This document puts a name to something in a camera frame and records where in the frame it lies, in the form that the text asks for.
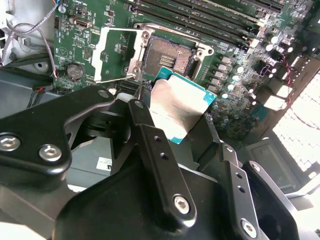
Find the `green circuit board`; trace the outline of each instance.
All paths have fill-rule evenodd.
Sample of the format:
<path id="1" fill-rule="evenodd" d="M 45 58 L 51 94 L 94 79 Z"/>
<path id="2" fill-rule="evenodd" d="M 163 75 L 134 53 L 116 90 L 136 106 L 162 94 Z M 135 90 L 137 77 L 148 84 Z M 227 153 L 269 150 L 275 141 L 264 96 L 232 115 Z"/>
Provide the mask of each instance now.
<path id="1" fill-rule="evenodd" d="M 151 67 L 145 65 L 150 63 L 148 54 L 153 50 L 152 45 L 160 42 L 162 48 L 186 52 L 184 57 L 187 59 L 189 56 L 189 61 L 184 66 L 180 66 L 183 62 L 180 55 L 175 57 L 173 53 L 162 54 L 161 64 L 180 69 L 185 76 L 193 77 L 194 82 L 219 96 L 212 105 L 212 117 L 218 132 L 233 139 L 243 138 L 254 121 L 262 120 L 268 114 L 263 106 L 252 106 L 248 93 L 248 86 L 258 91 L 270 81 L 270 74 L 257 72 L 258 63 L 277 64 L 270 58 L 267 46 L 270 48 L 272 45 L 273 50 L 279 50 L 281 44 L 291 45 L 314 4 L 312 0 L 267 0 L 264 3 L 259 0 L 61 2 L 65 12 L 57 10 L 54 21 L 54 59 L 58 70 L 58 78 L 54 81 L 56 89 L 76 91 L 100 84 L 106 89 L 113 89 L 115 94 L 128 89 L 133 91 L 139 81 L 154 80 L 154 74 L 148 70 Z M 128 76 L 126 68 L 135 54 L 137 33 L 132 30 L 136 24 L 155 24 L 167 30 L 156 29 L 146 43 L 139 78 L 110 81 Z M 109 28 L 109 33 L 99 56 L 102 61 L 100 75 L 101 80 L 110 82 L 98 83 L 93 66 L 97 59 L 93 59 L 93 54 L 105 27 Z M 276 37 L 272 44 L 270 37 Z M 213 49 L 212 54 L 203 58 L 201 65 L 196 57 L 193 58 L 199 49 L 193 39 Z M 66 70 L 69 65 L 82 67 L 80 79 L 70 78 Z M 232 90 L 227 88 L 228 84 L 232 84 Z"/>

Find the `label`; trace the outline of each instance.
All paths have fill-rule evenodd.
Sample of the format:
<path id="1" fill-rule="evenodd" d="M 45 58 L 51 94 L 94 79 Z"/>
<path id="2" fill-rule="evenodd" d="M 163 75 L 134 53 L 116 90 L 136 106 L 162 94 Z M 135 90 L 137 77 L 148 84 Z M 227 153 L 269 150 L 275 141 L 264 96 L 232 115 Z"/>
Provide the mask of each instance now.
<path id="1" fill-rule="evenodd" d="M 110 158 L 99 157 L 96 169 L 103 171 L 111 171 L 112 160 Z"/>

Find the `motherboard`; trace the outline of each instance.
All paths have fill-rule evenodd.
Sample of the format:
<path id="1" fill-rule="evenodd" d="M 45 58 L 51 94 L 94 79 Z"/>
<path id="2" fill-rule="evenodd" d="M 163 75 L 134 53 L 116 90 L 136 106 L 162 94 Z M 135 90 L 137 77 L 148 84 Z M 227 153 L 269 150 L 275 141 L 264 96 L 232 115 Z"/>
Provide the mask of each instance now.
<path id="1" fill-rule="evenodd" d="M 257 99 L 258 91 L 299 75 L 286 59 L 293 58 L 293 64 L 301 58 L 298 35 L 314 4 L 60 0 L 54 86 L 76 91 L 100 85 L 114 95 L 133 95 L 142 81 L 154 81 L 166 67 L 216 94 L 210 110 L 220 137 L 241 140 L 274 111 Z"/>

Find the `cable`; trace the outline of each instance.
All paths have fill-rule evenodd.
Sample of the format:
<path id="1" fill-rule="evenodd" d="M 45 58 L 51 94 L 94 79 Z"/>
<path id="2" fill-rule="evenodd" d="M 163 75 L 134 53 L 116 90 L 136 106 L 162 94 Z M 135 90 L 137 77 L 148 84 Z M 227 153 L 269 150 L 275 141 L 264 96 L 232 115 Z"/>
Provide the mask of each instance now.
<path id="1" fill-rule="evenodd" d="M 56 8 L 58 7 L 58 4 L 54 4 L 53 8 L 40 20 L 37 22 L 36 25 L 32 25 L 32 28 L 28 31 L 18 31 L 16 30 L 16 26 L 13 27 L 9 21 L 6 22 L 8 28 L 14 32 L 16 35 L 19 37 L 25 37 L 27 35 L 32 34 L 33 32 L 37 31 L 50 17 L 51 15 L 55 12 Z"/>
<path id="2" fill-rule="evenodd" d="M 20 28 L 20 27 L 24 27 L 24 26 L 33 27 L 33 26 L 35 26 L 35 25 L 30 24 L 30 23 L 24 23 L 24 22 L 23 22 L 23 23 L 19 23 L 19 24 L 17 24 L 16 26 L 14 26 L 14 28 L 16 29 L 16 28 Z M 50 48 L 50 46 L 49 46 L 49 44 L 48 44 L 45 36 L 43 35 L 43 32 L 42 32 L 40 29 L 37 29 L 37 31 L 40 33 L 40 35 L 41 35 L 41 37 L 42 37 L 42 39 L 43 39 L 43 42 L 44 42 L 44 46 L 45 46 L 45 48 L 46 48 L 46 50 L 47 50 L 47 52 L 48 52 L 48 54 L 49 54 L 49 58 L 50 58 L 51 66 L 52 66 L 53 75 L 54 75 L 55 78 L 57 78 L 57 70 L 56 70 L 55 60 L 54 60 L 54 56 L 53 56 L 53 54 L 52 54 L 51 48 Z M 6 43 L 5 43 L 4 48 L 3 48 L 3 55 L 4 55 L 4 56 L 5 56 L 5 53 L 6 53 L 7 50 L 8 50 L 8 47 L 9 47 L 9 44 L 10 44 L 12 38 L 14 37 L 14 34 L 15 34 L 15 33 L 12 31 L 12 32 L 9 34 L 9 36 L 8 36 L 8 38 L 7 38 L 7 40 L 6 40 Z"/>

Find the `silver screw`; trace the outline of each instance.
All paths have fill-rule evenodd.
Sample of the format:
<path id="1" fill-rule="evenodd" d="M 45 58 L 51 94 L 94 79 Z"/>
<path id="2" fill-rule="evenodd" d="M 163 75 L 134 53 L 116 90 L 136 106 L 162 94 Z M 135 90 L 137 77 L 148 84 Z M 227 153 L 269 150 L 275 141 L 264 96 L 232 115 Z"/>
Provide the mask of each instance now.
<path id="1" fill-rule="evenodd" d="M 260 172 L 260 167 L 259 167 L 257 164 L 252 163 L 252 167 L 253 167 L 255 170 L 257 170 L 258 172 Z"/>
<path id="2" fill-rule="evenodd" d="M 98 93 L 99 93 L 99 95 L 100 95 L 101 97 L 103 97 L 103 98 L 106 98 L 106 99 L 107 99 L 107 98 L 109 97 L 109 95 L 108 95 L 108 93 L 107 93 L 106 91 L 99 90 Z"/>
<path id="3" fill-rule="evenodd" d="M 21 141 L 12 135 L 0 136 L 0 151 L 11 152 L 20 147 Z"/>
<path id="4" fill-rule="evenodd" d="M 248 234 L 251 238 L 255 239 L 257 237 L 257 231 L 255 227 L 245 219 L 241 220 L 242 229 Z"/>
<path id="5" fill-rule="evenodd" d="M 62 152 L 57 146 L 52 144 L 46 144 L 40 148 L 39 156 L 43 160 L 55 162 L 61 158 Z"/>
<path id="6" fill-rule="evenodd" d="M 135 105 L 137 105 L 139 108 L 141 108 L 141 109 L 144 108 L 144 105 L 143 105 L 141 102 L 135 101 L 134 103 L 135 103 Z"/>
<path id="7" fill-rule="evenodd" d="M 65 6 L 60 5 L 60 6 L 58 7 L 58 11 L 59 11 L 61 14 L 65 14 L 66 11 L 67 11 L 67 9 L 66 9 Z"/>
<path id="8" fill-rule="evenodd" d="M 234 150 L 229 145 L 224 145 L 225 149 L 227 149 L 230 153 L 232 153 Z"/>
<path id="9" fill-rule="evenodd" d="M 187 214 L 190 211 L 190 206 L 188 201 L 182 196 L 176 196 L 173 199 L 174 206 L 179 210 L 182 214 Z"/>
<path id="10" fill-rule="evenodd" d="M 144 39 L 148 39 L 150 37 L 150 34 L 147 31 L 145 31 L 145 32 L 143 32 L 142 37 Z"/>
<path id="11" fill-rule="evenodd" d="M 133 72 L 134 72 L 135 74 L 140 73 L 140 68 L 138 68 L 138 67 L 133 68 Z"/>

